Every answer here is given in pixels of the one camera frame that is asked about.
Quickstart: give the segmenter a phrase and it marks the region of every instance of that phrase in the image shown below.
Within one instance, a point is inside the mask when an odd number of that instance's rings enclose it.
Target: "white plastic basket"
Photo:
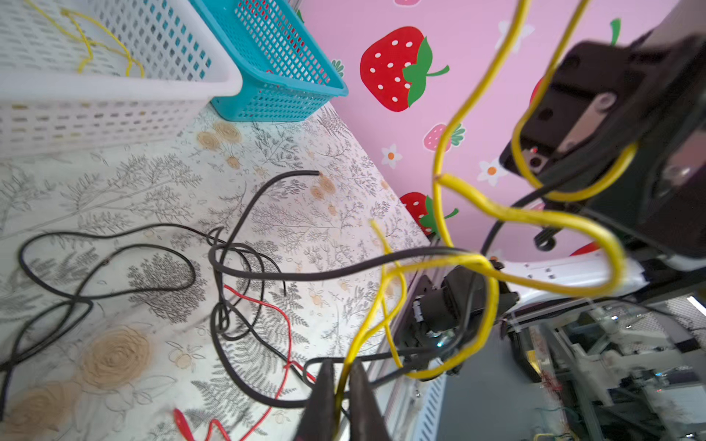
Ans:
[[[74,35],[61,8],[93,17],[145,68],[63,35],[24,0],[0,0],[0,157],[141,143],[176,135],[214,96],[242,78],[189,0],[34,0]],[[93,40],[119,49],[77,19]]]

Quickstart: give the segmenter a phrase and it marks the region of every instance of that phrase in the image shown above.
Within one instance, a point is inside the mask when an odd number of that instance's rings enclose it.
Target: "blue plastic basket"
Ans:
[[[211,103],[228,121],[303,121],[343,79],[284,0],[190,0],[243,75],[234,97]]]

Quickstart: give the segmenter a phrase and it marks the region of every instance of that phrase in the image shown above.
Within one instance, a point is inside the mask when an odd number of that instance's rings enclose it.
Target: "gray floor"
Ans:
[[[544,391],[520,370],[496,328],[460,375],[448,378],[437,440],[531,440],[542,426],[535,408],[545,406]]]

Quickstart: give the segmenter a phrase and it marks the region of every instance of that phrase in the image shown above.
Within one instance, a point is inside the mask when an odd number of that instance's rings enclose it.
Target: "pink wall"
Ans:
[[[414,6],[397,4],[415,1]],[[618,44],[628,44],[658,24],[675,3],[676,0],[595,0],[575,33],[574,43],[609,42],[610,22],[620,18]],[[535,0],[527,19],[530,28],[525,29],[519,50],[510,56],[489,93],[464,121],[465,139],[446,155],[446,171],[477,185],[500,203],[514,202],[530,187],[512,174],[499,176],[504,170],[487,179],[483,168],[492,165],[509,141],[575,5],[576,1]],[[335,99],[333,104],[398,195],[431,193],[433,152],[424,147],[423,139],[436,124],[451,118],[481,78],[501,37],[498,24],[511,20],[514,7],[513,0],[303,2],[301,12],[307,28],[326,54],[341,60],[344,66],[350,94]],[[405,26],[418,28],[428,38],[433,52],[429,72],[446,65],[450,71],[428,77],[424,94],[409,109],[395,112],[385,108],[361,80],[361,57],[374,42]],[[383,161],[391,145],[396,146],[397,157],[402,156],[393,162],[394,168],[390,161]],[[455,207],[460,211],[448,220],[456,244],[477,250],[492,221],[450,193],[444,198],[444,207],[446,213]],[[567,255],[587,243],[577,234],[563,232],[554,252],[540,253],[532,245],[537,231],[529,226],[508,226],[493,251],[511,260],[538,260]]]

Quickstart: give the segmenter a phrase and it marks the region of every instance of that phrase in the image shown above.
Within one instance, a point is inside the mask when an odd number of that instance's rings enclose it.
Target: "red wire bundle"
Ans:
[[[287,374],[289,373],[289,366],[294,365],[294,366],[298,367],[302,372],[304,371],[304,369],[302,368],[302,366],[299,363],[292,360],[292,345],[293,345],[293,343],[292,343],[292,323],[289,321],[289,317],[287,317],[287,314],[285,314],[285,312],[283,310],[279,309],[277,306],[270,305],[269,303],[259,301],[255,298],[250,298],[250,297],[244,296],[243,294],[240,294],[238,291],[234,290],[233,288],[231,288],[228,285],[223,285],[223,287],[242,299],[245,299],[247,301],[257,303],[258,305],[262,305],[267,308],[272,308],[272,309],[276,310],[277,312],[282,314],[282,317],[284,317],[285,320],[287,321],[287,330],[288,330],[288,334],[289,334],[289,347],[287,348],[287,364],[285,365],[285,376],[284,376],[284,378],[282,378],[282,384],[280,385],[279,390],[275,394],[275,398],[279,398],[280,395],[282,394],[282,390],[284,390],[284,388],[285,388],[285,383],[287,382]],[[307,373],[306,376],[309,377],[312,381],[316,381],[316,378],[312,374]],[[260,426],[260,424],[262,424],[262,422],[265,420],[265,418],[268,417],[268,415],[270,414],[271,411],[272,411],[272,408],[271,407],[268,408],[267,411],[265,412],[265,414],[262,415],[262,418],[260,418],[258,420],[258,422],[255,423],[255,425],[250,430],[248,430],[248,432],[245,435],[243,435],[243,437],[240,439],[240,441],[244,441],[248,436],[250,436]],[[191,429],[189,428],[189,424],[186,422],[186,418],[184,418],[184,415],[178,409],[174,410],[174,422],[176,423],[176,426],[179,428],[179,432],[181,432],[181,435],[184,436],[186,441],[195,441],[193,438],[193,435],[191,434]],[[216,419],[212,419],[211,422],[209,423],[208,434],[206,435],[205,441],[210,440],[211,432],[213,431],[214,425],[218,427],[218,430],[220,430],[221,434],[223,435],[223,438],[225,438],[226,441],[230,441],[230,437],[226,433],[225,429],[223,428],[221,423]]]

